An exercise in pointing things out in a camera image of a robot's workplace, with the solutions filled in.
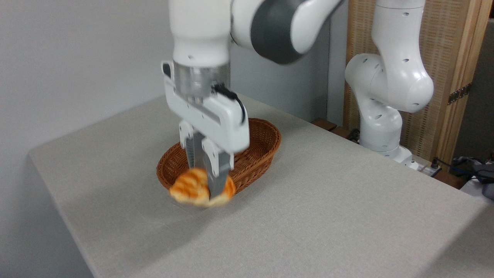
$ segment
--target croissant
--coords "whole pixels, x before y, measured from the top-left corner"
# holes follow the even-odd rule
[[[221,206],[228,203],[235,194],[235,184],[230,176],[226,179],[223,192],[209,199],[207,172],[201,168],[192,168],[180,175],[170,187],[170,195],[179,203],[201,207]]]

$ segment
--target basket rim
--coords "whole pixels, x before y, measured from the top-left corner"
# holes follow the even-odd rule
[[[260,157],[259,160],[257,160],[255,163],[249,164],[247,167],[245,167],[245,168],[242,169],[242,172],[238,173],[235,176],[235,179],[237,180],[237,182],[241,182],[244,177],[248,176],[250,173],[254,172],[256,169],[265,167],[264,166],[265,164],[268,164],[267,167],[269,168],[269,166],[271,165],[272,160],[274,158],[274,154],[280,148],[281,141],[282,141],[282,136],[281,136],[280,130],[275,125],[273,125],[272,123],[270,123],[269,121],[264,120],[264,119],[260,119],[260,118],[249,118],[248,120],[249,120],[249,125],[251,125],[253,122],[255,122],[256,124],[258,124],[258,125],[260,124],[263,127],[269,129],[272,132],[272,134],[273,134],[273,145],[272,145],[272,148],[269,151],[267,151],[266,153],[264,153]],[[167,159],[169,159],[173,155],[173,153],[174,153],[173,151],[170,151],[170,150],[176,149],[176,148],[182,149],[182,147],[180,145],[180,142],[177,142],[174,145],[172,145],[161,156],[161,159],[159,160],[158,165],[156,167],[156,172],[157,172],[158,180],[160,181],[160,183],[162,184],[162,186],[165,187],[165,188],[167,188],[167,189],[169,189],[173,184],[170,181],[168,181],[166,179],[166,177],[163,175],[163,166],[165,164],[165,161]],[[240,186],[237,186],[236,185],[236,189],[237,189],[237,192],[236,193],[240,192],[242,189],[244,189],[248,185],[243,186],[242,188],[240,188]]]

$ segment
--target black cable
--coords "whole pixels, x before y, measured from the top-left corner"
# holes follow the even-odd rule
[[[493,181],[494,182],[494,180],[492,179],[492,177],[487,177],[487,176],[479,175],[479,174],[474,173],[474,172],[462,170],[460,168],[457,168],[457,167],[455,167],[453,165],[450,165],[450,164],[442,161],[441,159],[439,159],[437,157],[434,157],[434,160],[432,161],[432,163],[434,164],[434,163],[437,163],[437,162],[440,162],[441,164],[444,164],[444,165],[446,165],[446,166],[450,167],[451,169],[456,170],[458,172],[465,173],[465,174],[468,174],[468,175],[471,175],[471,176],[476,176],[478,178],[482,178],[482,179],[486,179],[488,181]]]
[[[236,100],[239,103],[240,108],[242,109],[242,122],[240,124],[243,125],[244,122],[245,122],[245,120],[246,120],[246,109],[245,109],[244,105],[242,104],[242,102],[240,101],[239,96],[236,93],[230,91],[225,86],[225,83],[215,84],[215,85],[212,86],[212,88],[217,93],[220,93],[220,94],[226,96],[227,98],[229,98],[231,100]]]

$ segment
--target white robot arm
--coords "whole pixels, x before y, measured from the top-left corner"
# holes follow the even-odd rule
[[[359,54],[345,70],[360,111],[360,145],[413,167],[412,154],[400,146],[398,110],[425,107],[434,90],[418,46],[425,0],[377,0],[372,40],[379,55]]]
[[[165,94],[182,118],[189,167],[208,172],[210,198],[224,189],[234,154],[249,145],[247,112],[228,90],[230,42],[279,64],[300,58],[339,0],[169,0],[173,62]]]

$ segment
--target wicker basket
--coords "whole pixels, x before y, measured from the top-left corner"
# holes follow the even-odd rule
[[[270,122],[249,118],[250,146],[235,155],[235,168],[229,175],[238,192],[262,176],[273,161],[273,156],[280,147],[280,131]],[[185,150],[180,143],[173,145],[160,159],[156,167],[158,180],[166,188],[175,183],[182,173],[189,169]]]

